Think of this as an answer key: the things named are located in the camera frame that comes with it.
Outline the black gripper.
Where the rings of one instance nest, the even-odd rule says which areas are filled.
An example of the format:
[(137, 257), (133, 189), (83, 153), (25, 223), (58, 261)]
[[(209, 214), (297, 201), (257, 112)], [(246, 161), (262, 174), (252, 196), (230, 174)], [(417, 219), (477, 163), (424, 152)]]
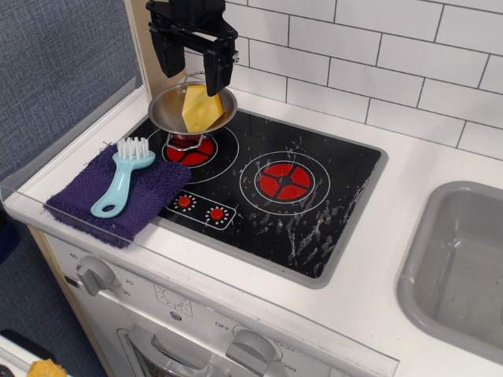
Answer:
[(185, 69), (186, 47), (203, 55), (209, 97), (230, 84), (238, 33), (223, 18), (224, 1), (149, 1), (146, 9), (152, 44), (168, 78)]

